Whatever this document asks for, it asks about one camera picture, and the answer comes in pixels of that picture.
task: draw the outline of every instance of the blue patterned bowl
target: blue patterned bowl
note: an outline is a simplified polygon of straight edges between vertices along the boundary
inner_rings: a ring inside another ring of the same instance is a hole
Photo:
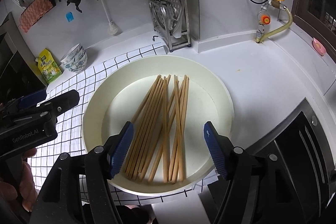
[[[87,54],[84,51],[84,54],[81,59],[77,61],[77,63],[73,64],[72,66],[66,67],[69,71],[80,73],[81,71],[85,70],[87,63]]]
[[[61,59],[61,63],[63,65],[66,64],[73,64],[75,63],[74,59],[76,58],[79,60],[81,57],[83,57],[83,47],[78,43],[76,46],[72,47],[70,51],[68,51]]]

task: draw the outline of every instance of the blue label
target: blue label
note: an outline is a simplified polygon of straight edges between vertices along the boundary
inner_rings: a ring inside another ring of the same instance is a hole
[[[73,19],[74,19],[74,16],[71,12],[68,12],[65,16],[66,16],[68,22],[73,21]]]

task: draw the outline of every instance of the finger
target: finger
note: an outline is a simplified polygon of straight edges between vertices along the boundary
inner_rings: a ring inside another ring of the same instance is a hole
[[[33,208],[33,204],[28,200],[22,201],[22,206],[28,212]]]
[[[37,192],[35,190],[35,187],[31,189],[31,192],[29,194],[29,197],[27,199],[24,199],[22,201],[22,206],[26,211],[31,211],[33,209],[33,206],[37,199]]]
[[[15,200],[17,198],[17,191],[14,186],[7,182],[0,182],[0,193],[6,200]]]
[[[36,148],[29,149],[28,151],[23,153],[22,158],[26,159],[26,158],[33,157],[36,155],[36,152],[37,152]]]
[[[34,188],[34,180],[30,166],[25,161],[22,162],[22,180],[20,182],[19,190],[23,199],[27,199]]]
[[[31,202],[33,205],[36,201],[36,190],[35,190],[35,185],[32,187],[32,189],[30,190],[30,193],[28,195],[28,197],[26,198],[27,201]]]

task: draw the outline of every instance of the screw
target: screw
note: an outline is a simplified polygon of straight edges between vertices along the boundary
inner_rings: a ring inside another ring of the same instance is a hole
[[[311,123],[314,125],[314,126],[317,126],[317,118],[313,115],[311,116]]]
[[[104,147],[103,146],[97,146],[95,149],[94,149],[95,153],[99,154],[99,153],[102,153],[104,151]]]
[[[59,155],[59,158],[61,160],[65,160],[68,157],[68,153],[62,153],[61,155]]]
[[[233,149],[233,152],[236,154],[241,154],[243,153],[243,149],[237,146]]]
[[[270,160],[273,160],[273,161],[277,161],[278,160],[278,157],[276,155],[274,155],[274,154],[270,154],[268,157],[269,157]]]

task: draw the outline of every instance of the ceramic bowl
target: ceramic bowl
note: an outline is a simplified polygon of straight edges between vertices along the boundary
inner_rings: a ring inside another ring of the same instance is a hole
[[[85,110],[82,124],[86,151],[104,144],[110,136],[119,134],[125,122],[132,120],[157,75],[163,77],[168,74],[172,76],[168,84],[169,96],[174,87],[174,75],[178,76],[180,83],[184,75],[190,78],[183,145],[185,180],[175,184],[164,183],[163,158],[161,157],[153,182],[147,182],[152,162],[159,150],[156,146],[142,182],[129,180],[124,172],[120,172],[109,181],[113,186],[128,193],[140,196],[160,196],[178,193],[191,187],[214,168],[204,140],[204,124],[211,121],[218,134],[230,136],[234,109],[224,83],[211,71],[192,60],[177,56],[157,55],[141,58],[122,66],[96,89]],[[161,113],[159,115],[158,121],[161,121],[162,115]],[[159,133],[159,127],[156,129],[151,136],[153,141]],[[170,148],[173,147],[175,129],[176,123],[174,122],[168,138]]]
[[[85,70],[86,63],[87,63],[87,54],[84,51],[82,58],[79,59],[77,63],[72,64],[71,66],[68,67],[66,66],[66,68],[71,72],[80,73],[81,71]]]
[[[73,64],[77,63],[79,59],[81,59],[84,55],[84,48],[82,45],[77,44],[76,46],[72,47],[61,59],[61,63],[65,65],[65,67],[72,66]]]

